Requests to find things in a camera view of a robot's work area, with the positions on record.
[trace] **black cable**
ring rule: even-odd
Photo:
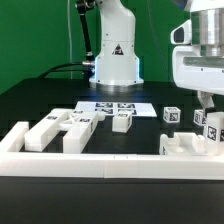
[[[52,72],[88,72],[89,70],[84,69],[70,69],[70,70],[55,70]]]
[[[79,66],[82,65],[82,62],[72,62],[72,63],[67,63],[67,64],[62,64],[62,65],[57,65],[46,72],[42,73],[38,78],[39,79],[44,79],[49,73],[56,71],[57,69],[60,68],[66,68],[66,67],[71,67],[71,66]]]

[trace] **white cube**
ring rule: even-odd
[[[177,107],[164,107],[163,120],[167,123],[179,123],[180,112]]]
[[[224,112],[207,114],[205,148],[208,153],[224,153]]]
[[[204,116],[203,110],[195,110],[194,111],[194,123],[199,126],[206,125],[206,117]]]
[[[132,112],[120,111],[113,117],[112,131],[126,133],[132,125]]]

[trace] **black marking on cube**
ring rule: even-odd
[[[113,109],[96,108],[95,111],[103,111],[106,114],[113,114]]]
[[[113,103],[96,103],[96,107],[112,108]]]
[[[90,119],[82,118],[82,119],[80,119],[79,122],[88,123],[88,122],[90,122]]]
[[[48,116],[46,119],[48,120],[56,120],[58,117],[56,116]]]
[[[224,130],[221,130],[220,142],[224,142]]]
[[[206,124],[207,123],[207,121],[206,121],[206,117],[203,117],[202,118],[202,124]]]
[[[213,127],[208,126],[207,137],[213,141],[216,141],[217,130]]]
[[[83,111],[81,111],[81,110],[75,110],[73,113],[74,113],[74,114],[82,114]]]
[[[168,109],[168,110],[177,110],[176,107],[168,107],[167,109]]]
[[[91,123],[91,132],[93,132],[93,122]]]
[[[118,109],[118,111],[130,111],[132,113],[132,115],[137,115],[137,111],[136,110],[131,110],[131,109]]]
[[[170,121],[178,121],[178,113],[170,113]]]
[[[134,103],[118,103],[118,108],[135,108]]]
[[[199,114],[196,114],[196,115],[195,115],[195,119],[194,119],[194,121],[195,121],[197,124],[200,123],[200,115],[199,115]]]

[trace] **white block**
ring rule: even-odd
[[[42,152],[58,134],[60,122],[68,119],[69,109],[54,109],[25,135],[26,151]]]
[[[96,129],[98,112],[84,113],[63,138],[63,153],[81,153]]]
[[[173,138],[160,137],[160,155],[205,155],[205,139],[195,133],[175,132]]]
[[[199,126],[206,125],[206,117],[204,116],[203,110],[194,111],[194,123]]]
[[[0,142],[0,153],[19,152],[24,145],[24,135],[29,131],[28,122],[17,122]]]
[[[126,133],[132,125],[132,112],[120,111],[113,117],[112,131]]]
[[[205,138],[205,148],[209,153],[224,153],[224,112],[207,114]]]
[[[177,107],[164,107],[163,119],[167,123],[179,123],[180,113],[181,111]]]

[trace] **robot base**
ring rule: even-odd
[[[140,80],[138,81],[138,83],[136,82],[135,84],[132,84],[132,85],[106,85],[106,84],[101,84],[101,83],[97,83],[93,81],[89,82],[90,88],[99,89],[102,91],[112,92],[112,93],[142,90],[143,84],[144,84],[143,80]]]

